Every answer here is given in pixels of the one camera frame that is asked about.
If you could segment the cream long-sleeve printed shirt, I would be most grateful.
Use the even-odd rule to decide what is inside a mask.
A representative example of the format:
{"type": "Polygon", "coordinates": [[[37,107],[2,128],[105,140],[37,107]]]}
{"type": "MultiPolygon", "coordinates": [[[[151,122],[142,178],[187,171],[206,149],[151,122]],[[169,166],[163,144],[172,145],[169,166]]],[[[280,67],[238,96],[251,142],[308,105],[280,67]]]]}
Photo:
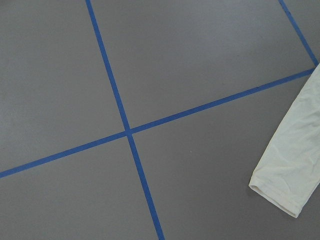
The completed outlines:
{"type": "Polygon", "coordinates": [[[282,119],[248,186],[297,218],[320,183],[320,68],[282,119]]]}

